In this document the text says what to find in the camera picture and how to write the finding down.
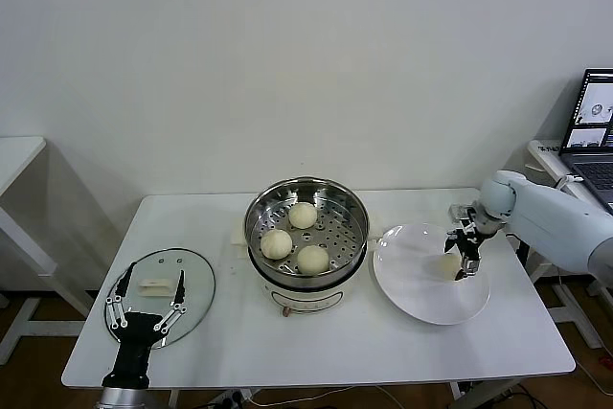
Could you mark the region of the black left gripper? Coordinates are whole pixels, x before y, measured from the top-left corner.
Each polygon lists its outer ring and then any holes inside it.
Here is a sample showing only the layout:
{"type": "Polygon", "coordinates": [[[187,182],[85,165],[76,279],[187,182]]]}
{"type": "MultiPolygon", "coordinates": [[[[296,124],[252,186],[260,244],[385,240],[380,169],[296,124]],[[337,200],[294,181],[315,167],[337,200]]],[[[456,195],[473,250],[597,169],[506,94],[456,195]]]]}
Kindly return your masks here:
{"type": "Polygon", "coordinates": [[[120,342],[114,367],[102,380],[102,387],[105,388],[147,388],[148,359],[152,346],[160,341],[163,333],[168,333],[187,311],[184,307],[185,272],[181,270],[170,310],[166,314],[161,316],[135,311],[125,313],[123,300],[133,268],[132,262],[105,300],[110,327],[117,329],[120,342]]]}

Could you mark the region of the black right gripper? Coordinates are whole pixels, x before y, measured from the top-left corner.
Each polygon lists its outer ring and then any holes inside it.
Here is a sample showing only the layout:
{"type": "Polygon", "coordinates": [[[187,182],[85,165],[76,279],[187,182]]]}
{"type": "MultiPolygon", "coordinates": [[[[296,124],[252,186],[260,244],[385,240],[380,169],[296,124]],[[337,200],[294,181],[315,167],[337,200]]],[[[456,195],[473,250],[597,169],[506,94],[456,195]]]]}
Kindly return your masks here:
{"type": "Polygon", "coordinates": [[[481,243],[482,239],[474,224],[447,233],[443,251],[448,253],[454,246],[457,246],[462,255],[460,268],[455,276],[456,281],[474,276],[478,272],[481,243]]]}

